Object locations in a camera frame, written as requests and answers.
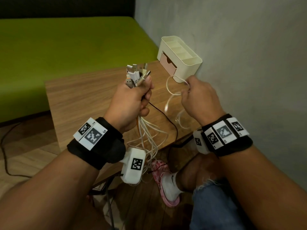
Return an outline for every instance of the black sofa backrest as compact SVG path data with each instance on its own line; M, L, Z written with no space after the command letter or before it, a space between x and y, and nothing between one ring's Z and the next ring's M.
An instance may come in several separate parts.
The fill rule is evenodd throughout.
M0 0L0 18L134 16L135 0Z

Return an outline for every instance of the jeans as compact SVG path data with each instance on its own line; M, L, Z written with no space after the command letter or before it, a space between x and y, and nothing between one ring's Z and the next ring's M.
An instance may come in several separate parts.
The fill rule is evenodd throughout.
M236 199L227 179L208 180L194 190L190 230L256 229Z

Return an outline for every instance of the desk organizer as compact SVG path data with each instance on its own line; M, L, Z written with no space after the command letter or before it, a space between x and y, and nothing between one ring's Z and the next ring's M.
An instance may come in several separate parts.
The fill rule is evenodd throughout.
M157 58L171 77L184 80L194 75L203 62L178 36L162 37ZM173 79L182 83L177 77Z

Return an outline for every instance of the green sofa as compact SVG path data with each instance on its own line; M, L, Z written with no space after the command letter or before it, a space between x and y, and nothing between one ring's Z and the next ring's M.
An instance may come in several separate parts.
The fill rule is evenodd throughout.
M0 19L0 123L49 110L46 80L154 61L157 51L128 16Z

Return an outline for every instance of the wristband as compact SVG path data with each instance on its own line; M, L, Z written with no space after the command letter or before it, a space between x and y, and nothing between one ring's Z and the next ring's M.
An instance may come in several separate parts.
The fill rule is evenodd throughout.
M248 131L230 114L203 126L202 130L201 135L209 151L218 157L243 151L253 144Z
M90 118L75 134L67 149L100 170L106 162L122 160L126 147L122 134L104 118Z

